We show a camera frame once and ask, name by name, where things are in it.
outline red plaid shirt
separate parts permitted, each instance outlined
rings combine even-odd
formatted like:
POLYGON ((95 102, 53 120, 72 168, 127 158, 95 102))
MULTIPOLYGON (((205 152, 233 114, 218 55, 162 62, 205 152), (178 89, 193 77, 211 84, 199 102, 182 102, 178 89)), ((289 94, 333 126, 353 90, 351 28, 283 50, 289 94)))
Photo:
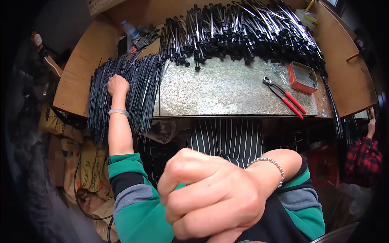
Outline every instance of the red plaid shirt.
POLYGON ((367 137, 356 141, 347 153, 343 182, 362 187, 377 183, 382 169, 382 154, 377 147, 377 140, 372 141, 367 137))

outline red handle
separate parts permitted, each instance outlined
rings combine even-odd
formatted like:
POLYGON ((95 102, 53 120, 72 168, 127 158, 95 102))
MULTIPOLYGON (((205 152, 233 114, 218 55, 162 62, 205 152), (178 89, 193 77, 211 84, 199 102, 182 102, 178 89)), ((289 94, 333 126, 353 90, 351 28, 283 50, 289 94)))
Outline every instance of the red handle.
POLYGON ((307 112, 304 110, 304 108, 288 93, 285 93, 285 96, 288 97, 292 101, 292 103, 297 106, 297 108, 303 113, 306 114, 307 112))
POLYGON ((300 114, 300 112, 298 112, 298 110, 294 107, 294 106, 292 106, 292 104, 290 104, 290 102, 284 97, 284 98, 282 98, 282 101, 298 116, 298 117, 300 117, 300 119, 301 120, 303 120, 304 118, 303 118, 303 115, 302 114, 300 114))

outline end cutting pliers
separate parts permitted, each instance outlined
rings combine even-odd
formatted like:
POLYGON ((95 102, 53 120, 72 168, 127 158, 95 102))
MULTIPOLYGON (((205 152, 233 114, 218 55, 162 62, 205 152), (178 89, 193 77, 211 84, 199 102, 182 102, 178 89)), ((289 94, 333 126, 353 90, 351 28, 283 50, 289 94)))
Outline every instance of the end cutting pliers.
POLYGON ((263 77, 263 83, 266 84, 273 93, 275 93, 301 120, 303 120, 303 116, 298 112, 298 110, 290 104, 290 102, 284 97, 288 97, 290 101, 303 113, 307 112, 304 108, 288 93, 285 92, 283 88, 281 88, 276 82, 271 81, 268 77, 263 77))

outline silver bracelet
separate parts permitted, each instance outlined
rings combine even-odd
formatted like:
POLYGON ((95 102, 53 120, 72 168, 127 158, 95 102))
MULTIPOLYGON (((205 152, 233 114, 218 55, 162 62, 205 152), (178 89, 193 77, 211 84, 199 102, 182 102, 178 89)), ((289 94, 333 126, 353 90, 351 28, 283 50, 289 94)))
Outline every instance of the silver bracelet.
POLYGON ((127 117, 130 116, 130 114, 126 110, 114 109, 114 110, 108 111, 108 115, 111 115, 112 113, 122 113, 122 114, 126 115, 127 117))
POLYGON ((282 186, 282 183, 284 182, 284 172, 282 171, 282 167, 279 163, 277 163, 274 159, 269 159, 269 158, 257 158, 253 161, 250 162, 249 166, 254 164, 255 162, 257 161, 269 161, 271 163, 273 163, 275 166, 277 166, 278 170, 281 172, 281 181, 280 181, 280 184, 278 185, 277 188, 280 188, 282 186))

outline hand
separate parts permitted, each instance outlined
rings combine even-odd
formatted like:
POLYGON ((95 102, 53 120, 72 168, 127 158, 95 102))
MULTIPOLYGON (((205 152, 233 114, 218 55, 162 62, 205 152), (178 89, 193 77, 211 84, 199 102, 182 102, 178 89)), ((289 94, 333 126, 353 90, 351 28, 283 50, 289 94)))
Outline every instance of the hand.
POLYGON ((368 132, 367 136, 368 138, 372 139, 375 133, 375 118, 371 119, 368 125, 368 132))
POLYGON ((114 95, 126 96, 130 90, 130 84, 120 75, 115 74, 108 81, 108 93, 113 97, 114 95))
POLYGON ((212 235, 207 243, 233 243, 261 219, 267 197, 260 187, 227 160, 191 149, 173 156, 158 182, 165 217, 177 239, 212 235), (174 190, 179 182, 187 186, 174 190))

